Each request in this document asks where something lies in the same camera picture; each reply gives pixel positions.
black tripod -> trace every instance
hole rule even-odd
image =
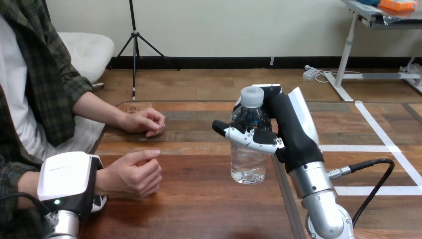
[[[139,32],[136,31],[136,26],[135,26],[135,16],[133,15],[133,4],[132,4],[132,0],[129,0],[129,5],[130,5],[130,15],[132,17],[132,28],[133,28],[133,32],[130,34],[130,38],[127,41],[127,43],[124,45],[124,47],[122,48],[122,50],[120,51],[120,53],[117,55],[117,58],[120,57],[120,55],[122,54],[122,52],[125,50],[125,48],[127,47],[127,45],[129,44],[129,42],[133,40],[133,88],[132,88],[132,100],[135,100],[135,78],[136,78],[136,58],[138,58],[138,60],[141,60],[141,56],[139,55],[139,47],[138,47],[138,37],[141,38],[141,40],[143,40],[146,44],[148,44],[148,46],[150,46],[152,49],[154,49],[154,51],[156,51],[158,54],[160,54],[160,56],[166,60],[169,65],[177,70],[180,70],[180,68],[175,67],[167,57],[165,57],[163,54],[161,54],[161,52],[159,52],[157,50],[157,48],[155,48],[153,45],[151,45],[147,40],[145,40],[145,38],[143,38],[141,36],[141,34],[139,34]]]

white chair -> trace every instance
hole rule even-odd
[[[96,82],[106,70],[114,52],[113,41],[103,35],[82,32],[58,33],[72,57],[72,65],[86,77],[94,88],[104,87]]]

bottle cap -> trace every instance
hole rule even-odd
[[[240,104],[247,108],[260,107],[264,102],[264,90],[256,86],[248,86],[240,92]]]

black baseboard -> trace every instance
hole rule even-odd
[[[310,65],[315,68],[338,68],[341,57],[275,57],[270,65],[271,57],[167,57],[174,65],[159,56],[142,57],[137,69],[294,69]],[[406,66],[410,57],[350,57],[348,68],[394,68]],[[421,57],[414,62],[421,64]],[[112,57],[109,65],[115,69],[133,69],[133,57]]]

floor tape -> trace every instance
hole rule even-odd
[[[401,152],[397,146],[385,145],[320,145],[322,152]]]
[[[385,131],[381,128],[381,126],[376,122],[376,120],[372,117],[369,111],[362,104],[362,102],[356,101],[355,105],[356,108],[362,114],[362,116],[366,119],[366,121],[368,121],[372,129],[374,129],[375,133],[382,140],[382,142],[389,148],[396,147],[390,137],[388,137]],[[412,166],[412,164],[410,164],[410,162],[401,152],[391,151],[391,153],[394,155],[399,164],[401,164],[404,170],[409,174],[409,176],[413,179],[413,181],[419,187],[419,190],[422,191],[422,176],[416,171],[416,169]]]
[[[339,196],[368,196],[374,187],[334,187]],[[383,186],[378,196],[420,196],[422,190],[418,186]]]

